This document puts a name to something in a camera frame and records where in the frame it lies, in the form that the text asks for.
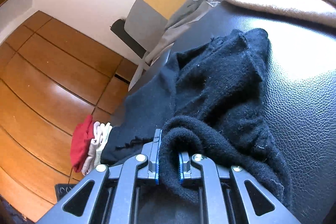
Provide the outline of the black knit sweater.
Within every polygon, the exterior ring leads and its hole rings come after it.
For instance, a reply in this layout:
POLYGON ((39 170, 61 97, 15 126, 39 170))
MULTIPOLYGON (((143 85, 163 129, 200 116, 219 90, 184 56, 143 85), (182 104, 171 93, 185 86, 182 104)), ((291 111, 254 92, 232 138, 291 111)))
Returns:
POLYGON ((160 129, 159 179, 174 199, 198 203, 197 192, 181 186, 177 173, 179 153, 188 152, 242 166, 291 207, 288 166, 263 116, 269 46, 267 32, 255 28, 173 54, 126 98, 125 119, 110 132, 101 162, 114 165, 139 153, 160 129))

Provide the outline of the red folded garment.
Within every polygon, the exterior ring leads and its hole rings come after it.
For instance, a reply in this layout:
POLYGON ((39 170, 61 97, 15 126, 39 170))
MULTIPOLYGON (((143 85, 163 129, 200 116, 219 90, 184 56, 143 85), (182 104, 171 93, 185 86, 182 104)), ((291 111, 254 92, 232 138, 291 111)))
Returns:
POLYGON ((70 161, 74 172, 79 173, 88 156, 88 150, 93 134, 93 116, 88 115, 84 121, 75 127, 70 148, 70 161))

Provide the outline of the pink white folded garments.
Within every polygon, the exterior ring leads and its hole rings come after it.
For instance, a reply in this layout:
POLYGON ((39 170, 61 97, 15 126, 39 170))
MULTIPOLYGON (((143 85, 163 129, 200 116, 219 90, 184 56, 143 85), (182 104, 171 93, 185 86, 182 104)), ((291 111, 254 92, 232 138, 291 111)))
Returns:
POLYGON ((94 138, 91 140, 87 158, 84 161, 81 173, 86 176, 93 169, 101 164, 101 154, 105 148, 110 132, 112 131, 112 125, 108 122, 106 124, 98 121, 93 124, 94 138))

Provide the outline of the grey garment on sofa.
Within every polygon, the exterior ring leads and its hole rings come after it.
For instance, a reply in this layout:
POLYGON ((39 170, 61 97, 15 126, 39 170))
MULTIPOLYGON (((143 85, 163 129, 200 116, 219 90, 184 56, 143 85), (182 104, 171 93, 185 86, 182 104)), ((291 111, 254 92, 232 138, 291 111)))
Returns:
POLYGON ((146 56, 145 62, 147 65, 154 63, 163 54, 164 50, 172 47, 177 38, 219 3, 220 0, 186 0, 171 16, 159 42, 146 56))

